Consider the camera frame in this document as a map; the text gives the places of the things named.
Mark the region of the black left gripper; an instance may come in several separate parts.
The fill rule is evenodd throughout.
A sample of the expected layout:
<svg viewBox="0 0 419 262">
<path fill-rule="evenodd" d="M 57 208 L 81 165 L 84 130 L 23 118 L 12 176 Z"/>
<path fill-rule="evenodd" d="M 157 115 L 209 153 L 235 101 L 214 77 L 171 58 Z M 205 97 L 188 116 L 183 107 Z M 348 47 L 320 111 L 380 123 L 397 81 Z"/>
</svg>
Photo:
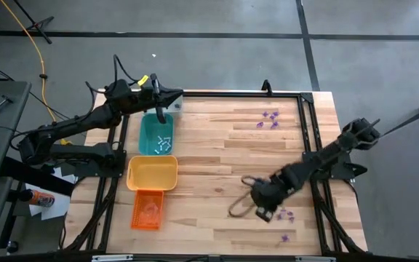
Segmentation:
<svg viewBox="0 0 419 262">
<path fill-rule="evenodd" d="M 153 107 L 154 103 L 158 103 L 158 91 L 160 88 L 159 80 L 156 74 L 151 74 L 148 81 L 140 87 L 138 100 L 140 108 L 145 113 L 146 110 Z M 162 95 L 169 100 L 165 103 L 166 108 L 174 108 L 176 104 L 182 107 L 183 104 L 183 90 L 164 90 Z M 156 109 L 156 117 L 160 124 L 166 124 L 164 113 Z"/>
</svg>

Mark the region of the orange slotted plastic basket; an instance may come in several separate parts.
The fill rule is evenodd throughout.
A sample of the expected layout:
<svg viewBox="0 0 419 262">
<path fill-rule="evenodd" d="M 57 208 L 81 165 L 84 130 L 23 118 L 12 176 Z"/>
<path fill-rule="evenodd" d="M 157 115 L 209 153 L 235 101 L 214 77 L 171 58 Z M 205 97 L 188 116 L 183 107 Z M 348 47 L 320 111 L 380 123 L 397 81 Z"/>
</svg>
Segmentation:
<svg viewBox="0 0 419 262">
<path fill-rule="evenodd" d="M 158 230 L 161 225 L 163 202 L 163 191 L 137 190 L 130 227 Z"/>
</svg>

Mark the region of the silver aluminium bar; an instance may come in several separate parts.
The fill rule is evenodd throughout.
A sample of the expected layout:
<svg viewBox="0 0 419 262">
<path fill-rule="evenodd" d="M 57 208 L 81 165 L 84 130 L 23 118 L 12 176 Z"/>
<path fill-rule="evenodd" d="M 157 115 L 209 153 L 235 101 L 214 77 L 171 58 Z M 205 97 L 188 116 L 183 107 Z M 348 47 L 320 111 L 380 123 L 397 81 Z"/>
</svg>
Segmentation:
<svg viewBox="0 0 419 262">
<path fill-rule="evenodd" d="M 134 260 L 132 254 L 94 255 L 91 262 L 130 262 Z"/>
<path fill-rule="evenodd" d="M 324 256 L 295 256 L 295 262 L 337 262 L 336 258 Z"/>
</svg>

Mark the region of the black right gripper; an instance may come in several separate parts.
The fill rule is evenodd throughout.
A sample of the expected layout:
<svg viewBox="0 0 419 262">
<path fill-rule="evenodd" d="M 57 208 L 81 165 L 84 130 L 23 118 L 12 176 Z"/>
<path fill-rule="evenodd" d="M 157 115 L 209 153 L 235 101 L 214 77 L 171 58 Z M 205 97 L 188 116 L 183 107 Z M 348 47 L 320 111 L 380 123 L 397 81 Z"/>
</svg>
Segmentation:
<svg viewBox="0 0 419 262">
<path fill-rule="evenodd" d="M 295 193 L 295 186 L 279 175 L 272 175 L 268 180 L 256 178 L 251 185 L 250 196 L 256 205 L 255 214 L 265 222 L 270 222 L 277 207 Z"/>
</svg>

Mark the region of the yellow plastic bin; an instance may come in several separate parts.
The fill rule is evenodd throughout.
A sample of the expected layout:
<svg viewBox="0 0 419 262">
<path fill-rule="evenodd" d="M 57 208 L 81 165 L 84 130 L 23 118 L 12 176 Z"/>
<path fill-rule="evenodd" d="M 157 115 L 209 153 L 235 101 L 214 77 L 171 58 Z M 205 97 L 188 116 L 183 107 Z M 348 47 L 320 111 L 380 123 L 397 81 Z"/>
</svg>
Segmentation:
<svg viewBox="0 0 419 262">
<path fill-rule="evenodd" d="M 127 188 L 131 191 L 171 191 L 177 185 L 174 156 L 134 156 L 127 168 Z"/>
</svg>

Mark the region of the black tripod stand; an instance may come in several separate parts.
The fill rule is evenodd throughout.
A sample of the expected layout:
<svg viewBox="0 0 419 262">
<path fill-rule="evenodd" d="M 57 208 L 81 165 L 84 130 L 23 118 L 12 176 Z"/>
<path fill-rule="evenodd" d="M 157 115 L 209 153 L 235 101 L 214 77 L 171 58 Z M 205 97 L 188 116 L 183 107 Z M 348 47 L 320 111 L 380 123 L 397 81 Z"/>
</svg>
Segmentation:
<svg viewBox="0 0 419 262">
<path fill-rule="evenodd" d="M 52 40 L 45 33 L 44 29 L 45 29 L 46 26 L 48 26 L 55 19 L 55 17 L 54 16 L 49 16 L 49 17 L 47 17 L 43 20 L 35 21 L 18 0 L 13 0 L 13 2 L 17 5 L 17 7 L 22 11 L 22 13 L 31 22 L 31 25 L 26 27 L 25 29 L 27 31 L 37 32 L 41 37 L 44 38 L 44 40 L 48 44 L 52 44 Z"/>
</svg>

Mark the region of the orange spray can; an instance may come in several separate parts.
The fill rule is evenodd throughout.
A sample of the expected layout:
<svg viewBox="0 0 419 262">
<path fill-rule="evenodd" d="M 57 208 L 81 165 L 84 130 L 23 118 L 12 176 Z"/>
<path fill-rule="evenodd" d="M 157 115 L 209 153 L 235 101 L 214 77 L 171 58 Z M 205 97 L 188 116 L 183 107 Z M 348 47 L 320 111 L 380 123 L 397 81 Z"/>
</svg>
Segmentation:
<svg viewBox="0 0 419 262">
<path fill-rule="evenodd" d="M 52 194 L 33 189 L 21 191 L 18 195 L 18 199 L 21 202 L 27 202 L 30 205 L 39 207 L 51 207 L 55 203 L 55 197 Z"/>
</svg>

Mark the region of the teal plastic bin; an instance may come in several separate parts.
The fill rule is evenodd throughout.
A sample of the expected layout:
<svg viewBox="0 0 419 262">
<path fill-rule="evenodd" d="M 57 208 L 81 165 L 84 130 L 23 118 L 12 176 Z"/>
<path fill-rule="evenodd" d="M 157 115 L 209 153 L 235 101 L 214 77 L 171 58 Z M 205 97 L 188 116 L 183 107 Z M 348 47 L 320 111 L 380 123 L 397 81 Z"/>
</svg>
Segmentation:
<svg viewBox="0 0 419 262">
<path fill-rule="evenodd" d="M 173 149 L 174 142 L 174 119 L 172 115 L 165 114 L 166 124 L 160 124 L 155 114 L 145 114 L 140 124 L 140 137 L 139 137 L 139 152 L 142 155 L 149 156 L 164 156 L 170 155 L 171 151 L 167 151 L 166 143 L 170 143 Z M 164 137 L 171 137 L 170 140 L 165 140 Z"/>
</svg>

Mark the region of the white paper sheets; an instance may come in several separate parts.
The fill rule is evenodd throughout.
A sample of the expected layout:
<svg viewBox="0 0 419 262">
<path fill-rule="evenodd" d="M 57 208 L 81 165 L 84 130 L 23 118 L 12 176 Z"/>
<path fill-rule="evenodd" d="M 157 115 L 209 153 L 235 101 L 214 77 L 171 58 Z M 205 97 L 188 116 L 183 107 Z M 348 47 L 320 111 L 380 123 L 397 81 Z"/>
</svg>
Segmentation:
<svg viewBox="0 0 419 262">
<path fill-rule="evenodd" d="M 72 184 L 74 184 L 78 180 L 78 178 L 75 177 L 73 174 L 64 175 L 60 167 L 56 167 L 52 175 L 57 178 L 61 178 Z M 39 188 L 38 186 L 33 186 L 31 184 L 26 184 L 25 188 L 33 189 L 41 193 L 51 194 L 55 198 L 55 202 L 51 207 L 41 207 L 41 206 L 29 204 L 30 214 L 32 216 L 41 215 L 41 220 L 44 221 L 51 218 L 64 216 L 67 213 L 68 207 L 71 201 L 71 198 L 69 196 L 55 193 L 52 191 L 48 191 L 46 189 Z"/>
</svg>

